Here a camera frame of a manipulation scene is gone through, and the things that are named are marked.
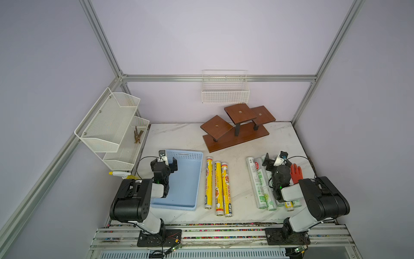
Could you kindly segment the light blue plastic basket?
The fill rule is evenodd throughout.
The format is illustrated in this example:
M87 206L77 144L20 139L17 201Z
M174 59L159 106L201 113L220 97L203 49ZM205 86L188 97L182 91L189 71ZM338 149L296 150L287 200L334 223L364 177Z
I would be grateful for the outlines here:
M178 170L169 177L169 192L165 198L151 200L155 208L195 210L201 178L203 153L199 151L160 150L168 162L177 160Z

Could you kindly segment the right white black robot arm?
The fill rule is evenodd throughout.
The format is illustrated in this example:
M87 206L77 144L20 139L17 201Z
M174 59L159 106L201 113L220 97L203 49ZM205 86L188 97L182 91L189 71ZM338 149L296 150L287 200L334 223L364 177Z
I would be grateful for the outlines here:
M349 214L347 199L333 183L327 177L304 178L302 168L291 163L287 152L281 151L275 159L266 154L262 166L271 173L269 185L278 202L304 200L306 203L304 209L284 220L283 237L305 234L325 220Z

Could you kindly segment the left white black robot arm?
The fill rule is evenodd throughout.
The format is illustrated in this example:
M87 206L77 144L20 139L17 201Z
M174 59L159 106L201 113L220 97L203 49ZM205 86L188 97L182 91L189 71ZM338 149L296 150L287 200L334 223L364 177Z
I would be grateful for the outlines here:
M151 199L165 198L169 193L169 177L178 170L176 158L169 163L166 157L151 162L154 176L151 179L125 179L110 208L111 220L129 223L149 235L165 235L165 224L151 211Z

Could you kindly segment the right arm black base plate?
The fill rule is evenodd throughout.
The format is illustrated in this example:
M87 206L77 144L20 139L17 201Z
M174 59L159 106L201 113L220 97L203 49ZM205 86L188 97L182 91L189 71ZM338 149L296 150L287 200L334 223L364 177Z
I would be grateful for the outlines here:
M265 237L269 246L302 246L311 243L307 232L290 232L284 228L266 228Z

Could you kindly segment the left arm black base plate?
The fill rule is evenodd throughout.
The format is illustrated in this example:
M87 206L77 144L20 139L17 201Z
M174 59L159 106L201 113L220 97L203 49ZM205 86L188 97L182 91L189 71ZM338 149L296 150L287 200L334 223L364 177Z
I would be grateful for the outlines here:
M174 247L181 244L182 230L162 229L158 234L140 233L138 247Z

